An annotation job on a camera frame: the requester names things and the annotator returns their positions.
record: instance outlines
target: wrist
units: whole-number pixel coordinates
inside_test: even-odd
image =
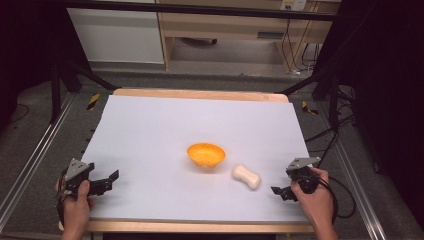
[[[337,233],[334,230],[333,225],[330,223],[315,223],[312,225],[315,231],[317,240],[334,240],[338,239]]]
[[[81,229],[65,229],[62,233],[62,240],[81,240],[84,231]]]

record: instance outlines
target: gray floor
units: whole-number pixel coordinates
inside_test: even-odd
[[[209,45],[204,42],[178,40],[168,71],[133,68],[124,72],[113,70],[98,74],[112,83],[128,87],[274,92],[307,77],[308,71],[302,71],[301,75],[286,74],[275,46],[268,42],[218,41],[217,45]],[[43,155],[22,197],[15,202],[16,208],[7,224],[1,226],[3,238],[18,236],[56,239],[60,234],[54,209],[55,177],[71,158],[81,158],[83,150],[89,144],[86,140],[96,128],[107,95],[110,94],[90,81],[82,79],[82,82],[82,91],[71,96],[74,103],[61,129],[51,142],[49,150]],[[325,101],[319,103],[324,107],[323,111],[320,110],[320,115],[302,111],[302,100],[308,102],[310,109],[320,109],[318,104],[311,100],[312,89],[311,85],[290,96],[305,139],[326,129],[322,117],[326,111]],[[102,93],[99,102],[93,111],[87,111],[85,108],[95,92]],[[49,84],[44,83],[22,92],[18,101],[22,105],[18,106],[11,120],[24,117],[9,124],[0,133],[0,201],[7,197],[14,180],[19,177],[48,127]],[[29,108],[27,115],[24,105]],[[341,112],[341,117],[350,115],[348,108],[343,108]],[[308,143],[308,149],[323,149],[329,139],[328,135]],[[424,239],[422,229],[416,224],[390,179],[374,173],[372,159],[358,129],[351,123],[345,125],[341,128],[339,141],[344,146],[387,239]],[[314,154],[320,156],[322,153],[311,152],[311,155]],[[340,167],[340,157],[334,148],[330,150],[322,168],[346,183]],[[347,213],[351,207],[349,196],[337,185],[334,185],[334,188],[339,197],[341,213]],[[338,219],[335,227],[341,239],[370,239],[359,211],[350,219]],[[292,239],[310,238],[310,235],[292,236]]]

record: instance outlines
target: metal frame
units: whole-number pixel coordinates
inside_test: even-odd
[[[87,1],[87,0],[41,0],[49,4],[67,8],[118,10],[133,12],[157,12],[157,13],[183,13],[204,14],[220,16],[259,17],[259,18],[281,18],[316,21],[354,20],[355,17],[343,16],[333,13],[316,13],[301,11],[283,11],[252,8],[234,7],[211,7],[179,4],[155,4],[134,2],[112,2],[112,1]]]

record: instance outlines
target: wooden table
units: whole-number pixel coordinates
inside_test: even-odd
[[[114,95],[195,98],[219,100],[288,102],[281,94],[259,92],[218,92],[163,89],[118,89]],[[175,232],[175,233],[299,233],[313,232],[309,223],[246,224],[246,223],[195,223],[195,222],[152,222],[122,220],[90,220],[90,232]]]

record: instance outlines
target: tripod leg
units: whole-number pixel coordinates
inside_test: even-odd
[[[76,72],[81,73],[82,75],[86,76],[87,78],[89,78],[90,80],[98,83],[100,86],[106,88],[107,90],[116,90],[118,88],[118,86],[112,85],[109,82],[106,82],[105,80],[101,79],[100,77],[94,75],[93,73],[91,73],[90,71],[87,71],[86,69],[78,66],[77,64],[71,62],[71,61],[67,61],[65,60],[65,63],[71,67],[73,70],[75,70]]]

